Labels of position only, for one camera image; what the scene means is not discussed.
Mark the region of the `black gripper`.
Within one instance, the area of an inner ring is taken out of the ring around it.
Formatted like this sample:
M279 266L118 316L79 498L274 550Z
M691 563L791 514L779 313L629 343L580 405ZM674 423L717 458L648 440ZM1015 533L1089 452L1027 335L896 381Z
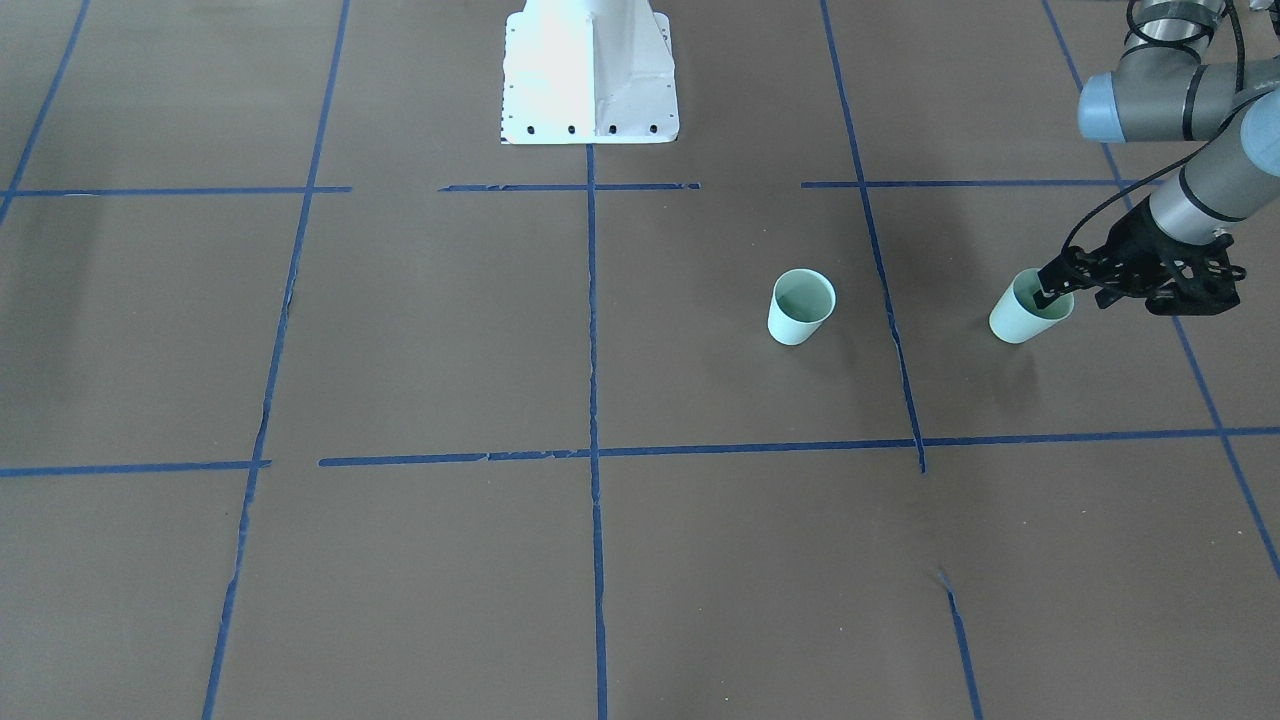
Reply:
M1230 234L1196 245L1175 240L1148 208L1134 208L1117 220L1105 243L1085 251L1068 246L1037 273L1037 299L1061 299L1100 288L1094 304L1107 309L1139 299L1156 316L1213 316L1236 307L1236 283L1245 269L1230 261Z

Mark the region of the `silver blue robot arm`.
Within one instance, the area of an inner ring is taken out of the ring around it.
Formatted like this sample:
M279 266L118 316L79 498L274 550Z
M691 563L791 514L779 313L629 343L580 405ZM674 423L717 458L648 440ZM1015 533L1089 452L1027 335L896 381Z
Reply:
M1208 64L1230 1L1130 1L1116 68L1091 77L1078 102L1082 135L1098 143L1185 141L1189 156L1157 170L1160 187L1084 250L1066 240L1039 269L1032 305L1093 290L1098 307L1140 299L1162 316L1235 307L1245 270L1231 229L1277 200L1277 60Z

